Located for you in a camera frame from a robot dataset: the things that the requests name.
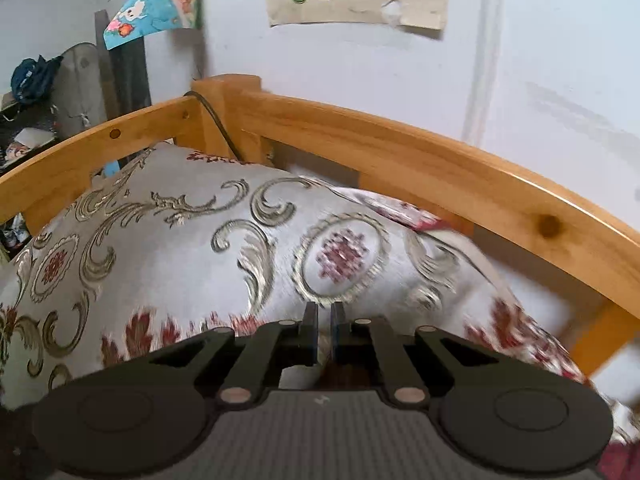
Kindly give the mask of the maroon knit garment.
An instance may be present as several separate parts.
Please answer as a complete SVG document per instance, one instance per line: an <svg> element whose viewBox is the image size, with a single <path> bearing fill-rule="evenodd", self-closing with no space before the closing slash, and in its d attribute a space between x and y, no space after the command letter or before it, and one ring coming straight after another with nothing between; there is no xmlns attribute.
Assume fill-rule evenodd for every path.
<svg viewBox="0 0 640 480"><path fill-rule="evenodd" d="M640 480L640 442L611 443L598 469L608 480Z"/></svg>

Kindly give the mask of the floral white pillow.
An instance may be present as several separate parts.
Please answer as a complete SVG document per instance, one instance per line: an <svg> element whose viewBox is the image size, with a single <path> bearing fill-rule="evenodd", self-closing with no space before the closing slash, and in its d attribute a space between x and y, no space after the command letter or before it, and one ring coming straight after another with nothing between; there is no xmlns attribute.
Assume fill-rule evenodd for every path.
<svg viewBox="0 0 640 480"><path fill-rule="evenodd" d="M382 315L582 380L483 253L409 203L161 143L1 269L1 404L229 327Z"/></svg>

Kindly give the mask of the grey chair back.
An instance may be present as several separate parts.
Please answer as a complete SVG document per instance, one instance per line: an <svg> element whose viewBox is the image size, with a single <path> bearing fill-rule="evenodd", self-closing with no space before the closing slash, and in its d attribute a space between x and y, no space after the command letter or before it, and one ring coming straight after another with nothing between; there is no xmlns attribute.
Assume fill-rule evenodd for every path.
<svg viewBox="0 0 640 480"><path fill-rule="evenodd" d="M56 134L66 140L106 122L98 50L81 42L62 54L51 90Z"/></svg>

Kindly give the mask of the dark blue crumpled cloth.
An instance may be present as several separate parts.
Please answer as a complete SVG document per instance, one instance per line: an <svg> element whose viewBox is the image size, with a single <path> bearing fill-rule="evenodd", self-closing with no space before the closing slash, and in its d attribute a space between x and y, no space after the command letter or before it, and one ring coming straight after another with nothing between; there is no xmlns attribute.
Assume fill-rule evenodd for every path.
<svg viewBox="0 0 640 480"><path fill-rule="evenodd" d="M46 60L42 55L25 58L11 76L11 92L21 104L32 104L47 96L63 61L62 55Z"/></svg>

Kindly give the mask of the orange haired girl drawing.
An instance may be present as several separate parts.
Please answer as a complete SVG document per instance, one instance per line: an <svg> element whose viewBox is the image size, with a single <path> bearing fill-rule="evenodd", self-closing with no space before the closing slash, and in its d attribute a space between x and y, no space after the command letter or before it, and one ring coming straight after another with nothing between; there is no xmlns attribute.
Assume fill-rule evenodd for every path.
<svg viewBox="0 0 640 480"><path fill-rule="evenodd" d="M127 0L105 27L103 40L113 50L157 32L200 24L200 0Z"/></svg>

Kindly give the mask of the wooden bed frame rail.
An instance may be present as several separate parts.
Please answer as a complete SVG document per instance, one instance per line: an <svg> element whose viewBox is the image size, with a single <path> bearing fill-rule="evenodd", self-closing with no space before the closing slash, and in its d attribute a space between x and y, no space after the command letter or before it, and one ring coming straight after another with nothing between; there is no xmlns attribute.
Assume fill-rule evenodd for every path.
<svg viewBox="0 0 640 480"><path fill-rule="evenodd" d="M106 162L171 139L207 154L266 162L273 144L356 170L447 217L493 232L604 299L570 347L593 374L639 333L639 235L562 185L460 141L401 122L265 91L253 75L194 81L183 96L104 122L1 179L1 215L40 230Z"/></svg>

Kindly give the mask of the white wall pipe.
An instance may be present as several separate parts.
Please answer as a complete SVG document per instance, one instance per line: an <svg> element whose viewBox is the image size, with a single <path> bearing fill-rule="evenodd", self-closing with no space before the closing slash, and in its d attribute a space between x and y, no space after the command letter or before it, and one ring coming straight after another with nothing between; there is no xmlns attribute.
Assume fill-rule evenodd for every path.
<svg viewBox="0 0 640 480"><path fill-rule="evenodd" d="M473 78L462 128L462 140L476 148L483 143L497 78L503 3L504 0L480 0Z"/></svg>

